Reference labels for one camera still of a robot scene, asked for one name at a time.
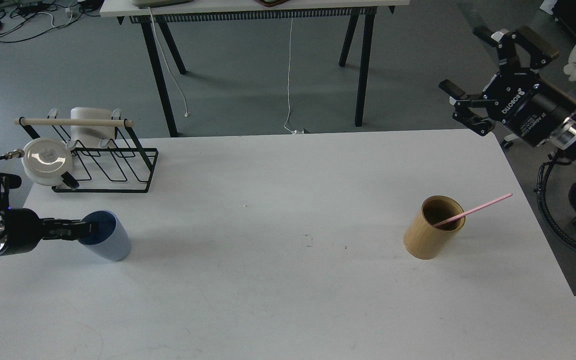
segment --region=white mug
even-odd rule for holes
[[[108,109],[96,109],[94,107],[73,107],[70,110],[71,119],[111,119],[113,112]],[[85,148],[107,148],[109,139],[115,139],[115,128],[112,126],[70,126],[70,150],[84,146]]]

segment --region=dish rack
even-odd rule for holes
[[[52,186],[56,193],[147,193],[151,187],[159,151],[142,146],[131,120],[121,116],[102,120],[57,118],[57,110],[53,109],[46,118],[22,116],[14,123],[32,139],[41,137],[33,125],[50,126],[64,145],[71,148],[74,167],[70,175],[78,187],[61,183]],[[112,126],[115,136],[100,139],[99,147],[86,146],[80,139],[73,139],[65,126]]]

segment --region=wooden dowel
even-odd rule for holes
[[[106,119],[92,119],[92,118],[16,118],[14,119],[16,125],[80,125],[80,126],[112,126],[117,128],[132,128],[135,122],[132,120],[111,120]]]

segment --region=black wire rack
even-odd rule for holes
[[[32,125],[24,124],[24,117],[19,118],[19,125],[32,138],[41,137]],[[50,125],[57,136],[69,144],[73,159],[71,177],[78,187],[72,188],[66,183],[52,186],[56,193],[147,193],[151,187],[159,151],[155,147],[144,148],[132,127],[114,128],[114,139],[107,139],[102,147],[84,145],[80,139],[73,140],[63,125]]]

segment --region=white cable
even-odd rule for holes
[[[290,130],[286,125],[288,125],[288,120],[290,120],[290,64],[293,55],[293,19],[290,19],[290,36],[288,37],[288,116],[286,116],[286,122],[283,123],[283,128],[288,130],[290,133],[294,134],[297,130]]]
[[[55,17],[53,16],[53,14],[47,13],[47,12],[43,12],[43,11],[37,11],[37,14],[44,14],[44,15],[50,16],[50,25],[51,25],[53,28],[56,28],[56,26],[55,26]]]
[[[170,71],[170,66],[168,65],[168,60],[166,59],[166,54],[164,53],[164,48],[162,47],[162,43],[160,43],[160,38],[157,37],[157,29],[155,28],[155,16],[153,16],[153,9],[151,7],[148,7],[148,11],[150,12],[150,26],[152,27],[152,33],[155,35],[155,40],[157,41],[157,45],[159,46],[161,56],[164,59],[164,64],[166,65],[166,69],[168,70],[168,73],[170,74],[170,77],[172,78],[174,85],[179,90],[179,92],[181,93],[181,96],[183,98],[183,105],[185,106],[185,114],[183,114],[183,116],[189,117],[190,111],[188,111],[188,103],[186,102],[186,94],[184,94],[184,91],[181,89],[181,87],[177,83],[177,80],[175,79],[175,76],[172,74],[172,71]]]

